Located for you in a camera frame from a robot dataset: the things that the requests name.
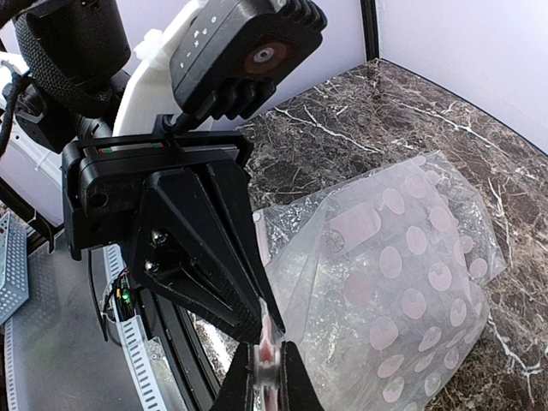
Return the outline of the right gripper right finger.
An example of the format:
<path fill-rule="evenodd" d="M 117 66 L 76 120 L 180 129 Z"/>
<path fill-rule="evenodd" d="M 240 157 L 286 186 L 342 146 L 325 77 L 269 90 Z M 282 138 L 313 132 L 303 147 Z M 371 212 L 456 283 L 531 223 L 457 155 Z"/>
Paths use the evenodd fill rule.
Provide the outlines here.
<path fill-rule="evenodd" d="M 324 411 L 313 388 L 298 348 L 283 342 L 278 407 L 282 411 Z"/>

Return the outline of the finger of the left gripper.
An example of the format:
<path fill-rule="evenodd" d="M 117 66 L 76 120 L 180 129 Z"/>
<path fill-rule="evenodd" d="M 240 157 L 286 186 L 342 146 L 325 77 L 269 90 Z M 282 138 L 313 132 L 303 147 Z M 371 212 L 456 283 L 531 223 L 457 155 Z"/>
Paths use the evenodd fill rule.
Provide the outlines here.
<path fill-rule="evenodd" d="M 135 280 L 238 342 L 255 343 L 261 321 L 234 275 L 235 251 L 207 188 L 206 164 L 145 179 L 128 264 Z"/>
<path fill-rule="evenodd" d="M 260 258 L 247 191 L 248 175 L 236 162 L 224 160 L 207 164 L 205 178 L 229 244 L 235 251 L 238 271 L 234 277 L 242 297 L 258 321 L 262 320 L 260 302 L 264 301 L 277 334 L 282 335 L 285 325 Z"/>

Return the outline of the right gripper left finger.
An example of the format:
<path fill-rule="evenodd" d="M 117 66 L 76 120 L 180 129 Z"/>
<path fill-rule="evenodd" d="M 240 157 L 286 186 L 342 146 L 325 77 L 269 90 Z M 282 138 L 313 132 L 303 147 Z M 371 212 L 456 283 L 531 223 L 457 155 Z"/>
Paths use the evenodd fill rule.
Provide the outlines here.
<path fill-rule="evenodd" d="M 210 411 L 250 411 L 254 403 L 254 348 L 238 345 L 217 398 Z"/>

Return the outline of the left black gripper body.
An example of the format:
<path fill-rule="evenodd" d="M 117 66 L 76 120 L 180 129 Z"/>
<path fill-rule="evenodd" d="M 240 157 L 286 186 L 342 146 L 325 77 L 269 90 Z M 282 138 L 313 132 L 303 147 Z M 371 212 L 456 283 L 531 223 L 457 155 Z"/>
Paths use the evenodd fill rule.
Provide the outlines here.
<path fill-rule="evenodd" d="M 62 152 L 63 219 L 71 257 L 129 237 L 143 182 L 155 172 L 232 159 L 244 167 L 253 143 L 237 131 L 75 140 Z"/>

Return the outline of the dotted zip bag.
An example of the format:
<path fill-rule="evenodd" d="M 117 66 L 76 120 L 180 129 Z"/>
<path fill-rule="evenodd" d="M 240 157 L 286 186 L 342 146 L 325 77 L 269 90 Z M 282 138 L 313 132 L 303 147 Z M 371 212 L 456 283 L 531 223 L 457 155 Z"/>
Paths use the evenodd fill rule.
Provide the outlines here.
<path fill-rule="evenodd" d="M 506 266 L 480 193 L 441 153 L 253 215 L 286 329 L 326 410 L 421 410 L 485 328 Z"/>

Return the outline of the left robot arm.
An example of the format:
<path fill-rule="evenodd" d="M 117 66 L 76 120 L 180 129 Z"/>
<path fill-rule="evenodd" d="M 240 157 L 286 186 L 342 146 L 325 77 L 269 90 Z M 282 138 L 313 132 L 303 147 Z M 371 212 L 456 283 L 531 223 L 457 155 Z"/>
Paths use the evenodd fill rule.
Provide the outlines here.
<path fill-rule="evenodd" d="M 129 46 L 112 1 L 3 4 L 29 70 L 5 90 L 7 118 L 62 156 L 63 213 L 74 259 L 118 244 L 137 284 L 236 341 L 280 336 L 282 316 L 262 264 L 237 132 L 93 138 L 85 120 L 109 121 L 127 90 Z"/>

